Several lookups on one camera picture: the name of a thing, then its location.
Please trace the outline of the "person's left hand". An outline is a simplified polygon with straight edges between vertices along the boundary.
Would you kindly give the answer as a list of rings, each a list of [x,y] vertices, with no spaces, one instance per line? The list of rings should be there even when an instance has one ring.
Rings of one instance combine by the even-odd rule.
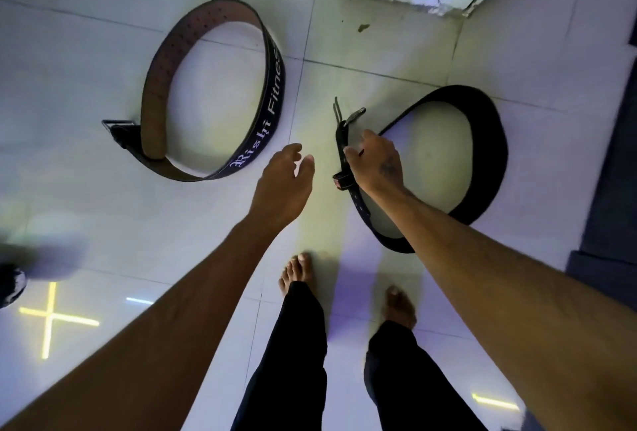
[[[257,182],[248,215],[272,234],[298,218],[312,193],[313,187],[300,188],[295,182],[305,156],[302,149],[300,143],[284,146],[272,156]]]

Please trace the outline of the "person's right hand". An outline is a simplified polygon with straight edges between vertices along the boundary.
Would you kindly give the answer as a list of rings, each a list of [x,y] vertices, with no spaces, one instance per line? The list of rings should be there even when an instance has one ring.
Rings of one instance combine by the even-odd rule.
[[[392,141],[365,129],[359,147],[364,149],[364,177],[355,182],[364,193],[378,204],[396,199],[399,194],[410,194],[404,185],[400,155]]]

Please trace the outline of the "plain black weightlifting belt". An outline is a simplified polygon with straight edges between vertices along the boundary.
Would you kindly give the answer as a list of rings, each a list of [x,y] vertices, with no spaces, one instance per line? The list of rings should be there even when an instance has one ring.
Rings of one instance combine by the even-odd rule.
[[[498,110],[492,99],[480,89],[464,85],[450,85],[433,90],[425,97],[410,105],[399,116],[380,131],[383,136],[411,112],[427,103],[446,103],[459,110],[469,123],[473,142],[472,174],[464,198],[453,208],[449,216],[464,225],[473,224],[494,201],[501,187],[508,164],[508,142]],[[348,145],[349,127],[365,112],[362,107],[344,119],[338,98],[332,104],[336,117],[336,145],[341,170],[332,176],[334,184],[341,191],[350,194],[352,202],[362,221],[386,249],[413,254],[415,251],[404,237],[389,237],[378,232],[371,221],[371,212],[362,198],[344,149]]]

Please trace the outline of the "person's left forearm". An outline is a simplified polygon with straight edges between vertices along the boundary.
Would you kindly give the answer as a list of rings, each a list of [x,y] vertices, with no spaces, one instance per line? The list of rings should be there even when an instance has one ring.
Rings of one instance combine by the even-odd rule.
[[[250,212],[209,256],[0,431],[180,431],[251,275],[294,220]]]

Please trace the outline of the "person's right forearm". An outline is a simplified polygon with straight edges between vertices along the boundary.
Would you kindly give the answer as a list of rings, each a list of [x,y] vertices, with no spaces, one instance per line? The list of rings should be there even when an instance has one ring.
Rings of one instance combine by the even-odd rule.
[[[637,431],[637,312],[401,185],[366,191],[546,431]]]

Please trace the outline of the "lettered black brown weightlifting belt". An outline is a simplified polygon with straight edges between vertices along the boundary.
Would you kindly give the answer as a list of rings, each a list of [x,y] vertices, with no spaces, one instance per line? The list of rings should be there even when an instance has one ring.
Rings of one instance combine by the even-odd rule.
[[[195,43],[229,23],[248,24],[260,31],[265,51],[264,82],[256,114],[241,144],[215,172],[195,176],[173,165],[167,156],[171,83]],[[248,166],[270,142],[280,121],[285,80],[282,54],[258,12],[240,0],[211,0],[181,17],[155,53],[143,86],[140,122],[102,120],[101,124],[117,145],[163,178],[182,183],[226,178]]]

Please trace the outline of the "person's left foot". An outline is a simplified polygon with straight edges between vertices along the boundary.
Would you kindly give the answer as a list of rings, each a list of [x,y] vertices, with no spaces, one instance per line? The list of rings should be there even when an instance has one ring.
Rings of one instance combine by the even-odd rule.
[[[285,297],[290,291],[290,287],[295,282],[304,283],[312,295],[317,296],[317,286],[314,276],[314,267],[312,256],[305,252],[294,255],[286,263],[280,278],[278,279],[278,287]]]

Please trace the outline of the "person's foot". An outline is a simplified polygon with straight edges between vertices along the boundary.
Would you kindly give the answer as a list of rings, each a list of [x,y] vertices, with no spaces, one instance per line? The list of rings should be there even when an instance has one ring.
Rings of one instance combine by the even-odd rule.
[[[305,252],[294,255],[286,263],[280,278],[278,279],[278,287],[285,297],[290,291],[290,287],[295,282],[304,283],[312,295],[317,296],[317,286],[314,276],[314,267],[312,256]]]
[[[382,316],[387,322],[394,322],[412,331],[417,324],[416,310],[409,296],[396,285],[386,289]]]

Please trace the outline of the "person's right foot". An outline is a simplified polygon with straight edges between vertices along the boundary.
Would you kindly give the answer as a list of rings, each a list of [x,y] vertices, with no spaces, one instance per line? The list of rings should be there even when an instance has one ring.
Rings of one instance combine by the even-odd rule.
[[[396,285],[386,289],[382,316],[387,322],[394,322],[412,331],[417,324],[416,310],[409,296]]]

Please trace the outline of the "black trousers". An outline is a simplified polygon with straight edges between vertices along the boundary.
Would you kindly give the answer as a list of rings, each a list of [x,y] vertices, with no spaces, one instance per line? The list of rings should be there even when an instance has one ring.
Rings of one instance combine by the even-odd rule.
[[[322,431],[326,355],[322,306],[291,282],[231,431]],[[488,431],[401,323],[386,319],[370,338],[364,383],[383,431]]]

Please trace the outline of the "dark grey floor mat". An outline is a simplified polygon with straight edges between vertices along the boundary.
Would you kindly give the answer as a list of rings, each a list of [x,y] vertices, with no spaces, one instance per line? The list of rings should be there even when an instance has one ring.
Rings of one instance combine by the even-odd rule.
[[[637,55],[566,274],[637,312]]]

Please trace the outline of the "dark shoe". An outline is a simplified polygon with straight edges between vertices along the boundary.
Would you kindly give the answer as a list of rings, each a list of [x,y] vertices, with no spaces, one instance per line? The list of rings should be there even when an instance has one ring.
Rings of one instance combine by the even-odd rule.
[[[26,273],[15,264],[0,264],[0,309],[5,308],[25,291],[28,284]]]

